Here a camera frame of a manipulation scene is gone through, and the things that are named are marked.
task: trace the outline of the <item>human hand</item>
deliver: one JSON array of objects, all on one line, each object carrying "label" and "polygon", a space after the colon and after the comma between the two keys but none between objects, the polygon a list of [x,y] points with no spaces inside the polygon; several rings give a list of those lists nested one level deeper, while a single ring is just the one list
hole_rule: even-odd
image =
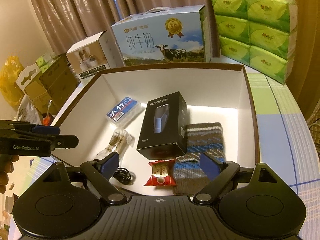
[{"label": "human hand", "polygon": [[0,193],[5,193],[5,186],[9,182],[9,177],[7,173],[13,172],[13,162],[16,162],[19,156],[12,155],[11,160],[6,163],[4,167],[4,172],[0,172]]}]

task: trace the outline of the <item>red candy wrapper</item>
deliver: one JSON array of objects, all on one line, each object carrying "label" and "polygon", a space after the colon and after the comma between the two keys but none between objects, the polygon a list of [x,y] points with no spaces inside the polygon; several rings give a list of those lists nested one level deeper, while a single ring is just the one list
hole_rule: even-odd
[{"label": "red candy wrapper", "polygon": [[174,186],[176,182],[172,176],[175,160],[156,161],[149,163],[152,166],[152,175],[145,186]]}]

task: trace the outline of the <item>knitted scarf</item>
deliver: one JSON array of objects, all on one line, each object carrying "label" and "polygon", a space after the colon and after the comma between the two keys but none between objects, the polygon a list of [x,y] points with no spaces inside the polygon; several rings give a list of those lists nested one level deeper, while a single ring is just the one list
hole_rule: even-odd
[{"label": "knitted scarf", "polygon": [[187,125],[187,154],[176,158],[173,177],[177,186],[176,195],[194,195],[210,180],[200,168],[200,154],[207,152],[220,161],[225,161],[221,124],[197,123]]}]

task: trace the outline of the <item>stack of tissue packs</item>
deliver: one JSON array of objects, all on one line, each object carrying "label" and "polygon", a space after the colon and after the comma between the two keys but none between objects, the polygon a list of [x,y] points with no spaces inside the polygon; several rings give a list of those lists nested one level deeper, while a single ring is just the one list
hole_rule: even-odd
[{"label": "stack of tissue packs", "polygon": [[250,45],[220,36],[221,54],[249,65]]},{"label": "stack of tissue packs", "polygon": [[295,0],[246,0],[248,20],[266,24],[285,32],[297,26]]},{"label": "stack of tissue packs", "polygon": [[218,33],[221,36],[249,43],[249,22],[245,19],[216,15]]},{"label": "stack of tissue packs", "polygon": [[297,38],[295,0],[212,0],[212,4],[221,54],[284,84]]},{"label": "stack of tissue packs", "polygon": [[228,15],[247,18],[247,4],[245,0],[211,0],[214,12],[219,15]]}]

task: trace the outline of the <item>ribbed black surface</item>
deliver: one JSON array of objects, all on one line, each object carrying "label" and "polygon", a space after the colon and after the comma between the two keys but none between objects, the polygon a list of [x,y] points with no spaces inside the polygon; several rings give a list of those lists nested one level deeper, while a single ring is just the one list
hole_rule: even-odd
[{"label": "ribbed black surface", "polygon": [[[227,229],[210,207],[187,196],[133,196],[109,207],[92,228],[72,240],[245,240]],[[293,236],[288,240],[298,240]]]}]

